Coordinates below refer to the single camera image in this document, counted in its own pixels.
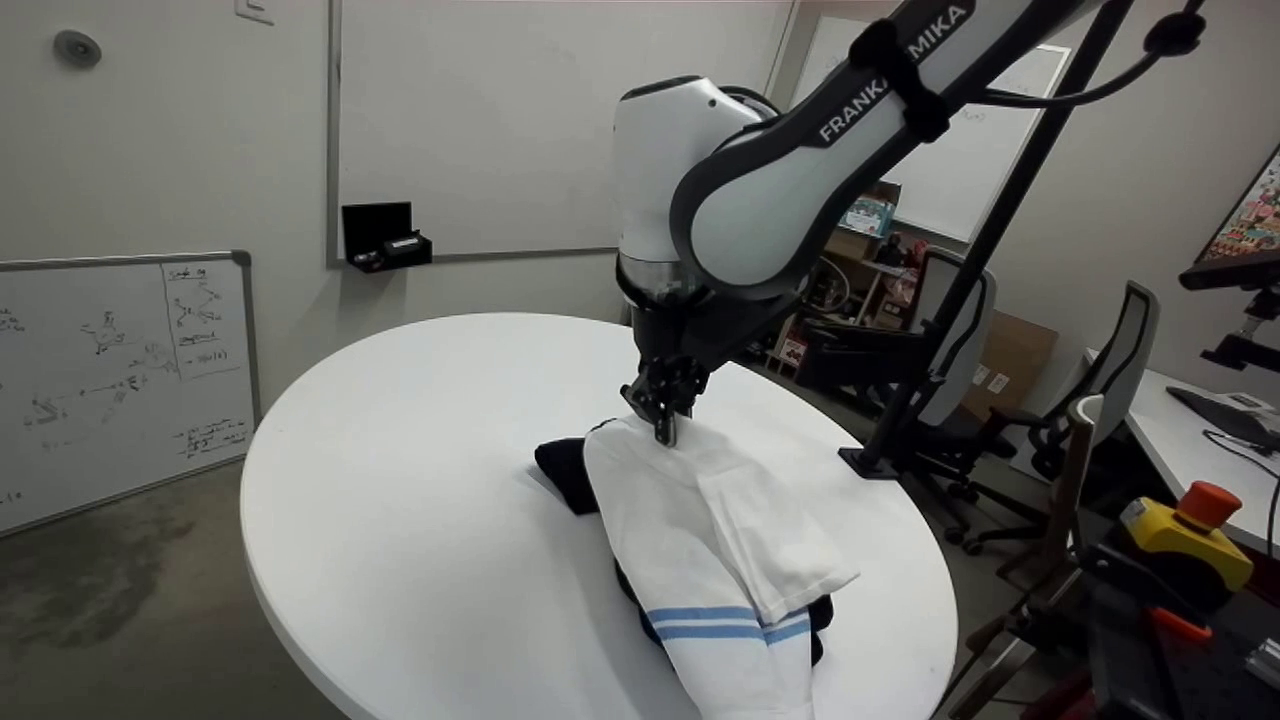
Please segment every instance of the metal stand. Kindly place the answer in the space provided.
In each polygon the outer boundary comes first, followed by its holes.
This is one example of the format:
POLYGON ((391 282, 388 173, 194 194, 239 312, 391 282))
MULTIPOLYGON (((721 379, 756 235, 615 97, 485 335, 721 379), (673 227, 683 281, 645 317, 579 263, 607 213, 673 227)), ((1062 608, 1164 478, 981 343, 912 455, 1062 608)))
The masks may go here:
POLYGON ((1239 367, 1239 373, 1249 362, 1280 373, 1280 352, 1253 341, 1275 317, 1280 317, 1280 287, 1256 291, 1256 298, 1249 302, 1245 333, 1224 335, 1211 352, 1204 352, 1204 358, 1224 362, 1224 367, 1239 367))
POLYGON ((1019 598, 1016 608, 967 635, 973 655, 984 655, 1001 635, 1007 635, 1007 645, 1001 645, 988 670, 952 703, 955 720, 973 720, 981 709, 988 709, 992 694, 1036 658, 1041 645, 1057 641, 1053 616, 1078 594, 1078 583, 1080 569, 1067 569, 1067 575, 1048 591, 1045 602, 1019 598))
MULTIPOLYGON (((1110 55, 1124 17, 1131 12, 1131 0, 1110 0, 1098 17, 1092 28, 1062 82, 1062 92, 1084 92, 1098 64, 1110 55)), ((875 436, 869 446, 845 446, 841 455, 859 472, 859 474, 883 474, 883 461, 895 455, 895 436, 904 423, 912 423, 920 416, 920 403, 912 403, 920 395, 920 386, 929 385, 929 358, 935 356, 935 346, 946 343, 946 335, 952 333, 967 291, 975 287, 975 281, 984 277, 998 244, 1006 241, 1016 208, 1026 204, 1034 180, 1045 169, 1045 157, 1053 152, 1053 145, 1062 139, 1062 130, 1072 120, 1072 103, 1048 108, 1034 130, 1028 152, 1016 161, 1006 193, 998 194, 992 215, 984 219, 984 227, 975 230, 975 244, 967 249, 962 277, 952 282, 952 291, 946 295, 935 323, 929 323, 925 333, 925 352, 920 358, 908 367, 908 379, 900 385, 900 393, 893 395, 883 418, 875 423, 875 436)))

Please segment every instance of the towel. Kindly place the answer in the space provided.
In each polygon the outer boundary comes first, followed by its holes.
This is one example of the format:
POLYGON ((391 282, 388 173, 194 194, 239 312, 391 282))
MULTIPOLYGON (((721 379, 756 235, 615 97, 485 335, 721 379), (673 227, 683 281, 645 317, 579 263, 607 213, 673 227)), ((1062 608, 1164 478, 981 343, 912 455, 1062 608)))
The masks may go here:
POLYGON ((678 436, 626 416, 583 438, 614 556, 706 720, 807 720, 807 602, 856 569, 729 436, 678 436))

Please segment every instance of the table surface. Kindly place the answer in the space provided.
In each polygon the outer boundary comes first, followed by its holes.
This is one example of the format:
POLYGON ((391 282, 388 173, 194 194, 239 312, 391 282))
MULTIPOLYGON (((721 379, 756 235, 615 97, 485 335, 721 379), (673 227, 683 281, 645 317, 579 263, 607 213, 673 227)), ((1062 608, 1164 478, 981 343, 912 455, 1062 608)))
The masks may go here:
POLYGON ((1204 438, 1207 418, 1169 395, 1169 386, 1195 386, 1164 373, 1145 373, 1127 426, 1164 474, 1172 494, 1184 494, 1195 478, 1216 478, 1239 494, 1239 510, 1227 521, 1227 536, 1245 549, 1269 553, 1269 503, 1275 478, 1249 461, 1204 438))
MULTIPOLYGON (((578 521, 532 446, 619 416, 619 323, 455 317, 361 341, 299 375, 245 461, 245 549, 285 646, 348 715, 693 720, 619 594, 598 516, 578 521)), ((815 715, 929 715, 955 655, 947 565, 853 436, 729 362, 698 418, 822 499, 859 580, 836 591, 815 715)))

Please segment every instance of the wall outlet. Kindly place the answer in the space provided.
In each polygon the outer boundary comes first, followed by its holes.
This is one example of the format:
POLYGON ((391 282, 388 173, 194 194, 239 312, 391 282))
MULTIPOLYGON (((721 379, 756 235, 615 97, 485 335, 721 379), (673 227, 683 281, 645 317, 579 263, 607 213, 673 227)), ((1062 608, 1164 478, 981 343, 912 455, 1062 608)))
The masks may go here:
POLYGON ((275 0, 236 0, 236 17, 275 25, 275 0))

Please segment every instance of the blue stripe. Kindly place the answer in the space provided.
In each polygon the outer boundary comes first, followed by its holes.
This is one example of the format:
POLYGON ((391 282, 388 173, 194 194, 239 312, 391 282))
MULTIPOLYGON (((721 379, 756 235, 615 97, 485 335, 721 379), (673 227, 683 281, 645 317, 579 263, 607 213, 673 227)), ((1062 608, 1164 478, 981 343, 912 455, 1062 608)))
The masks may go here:
POLYGON ((653 629, 663 645, 669 641, 764 641, 752 622, 678 622, 678 629, 653 629))
POLYGON ((791 635, 807 635, 807 619, 805 622, 767 629, 764 645, 784 645, 791 635))
POLYGON ((669 619, 756 619, 752 608, 738 608, 738 602, 723 602, 723 608, 653 608, 645 616, 649 616, 649 622, 669 622, 669 619))

